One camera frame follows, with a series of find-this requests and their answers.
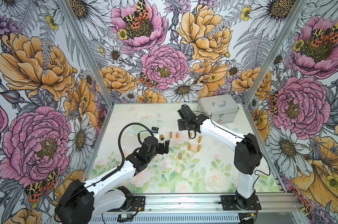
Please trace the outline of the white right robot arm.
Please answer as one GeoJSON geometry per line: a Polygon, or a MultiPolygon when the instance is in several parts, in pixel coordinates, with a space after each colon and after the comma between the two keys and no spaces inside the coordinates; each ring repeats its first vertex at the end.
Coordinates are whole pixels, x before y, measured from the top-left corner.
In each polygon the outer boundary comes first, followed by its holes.
{"type": "Polygon", "coordinates": [[[239,184],[233,203],[229,205],[239,210],[255,208],[255,170],[263,158],[262,151],[254,134],[246,135],[234,132],[213,121],[206,114],[196,115],[188,105],[182,105],[177,111],[180,131],[201,133],[226,144],[234,152],[233,163],[239,171],[239,184]]]}

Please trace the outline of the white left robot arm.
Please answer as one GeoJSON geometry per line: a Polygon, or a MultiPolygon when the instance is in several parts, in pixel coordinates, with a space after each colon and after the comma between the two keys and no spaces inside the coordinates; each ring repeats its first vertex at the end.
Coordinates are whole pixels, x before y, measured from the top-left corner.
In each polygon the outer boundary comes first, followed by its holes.
{"type": "Polygon", "coordinates": [[[120,183],[145,170],[157,155],[168,154],[170,140],[160,143],[146,137],[141,147],[129,154],[122,167],[117,167],[94,179],[69,184],[55,208],[55,218],[63,224],[87,224],[93,216],[113,209],[127,210],[132,193],[120,183]]]}

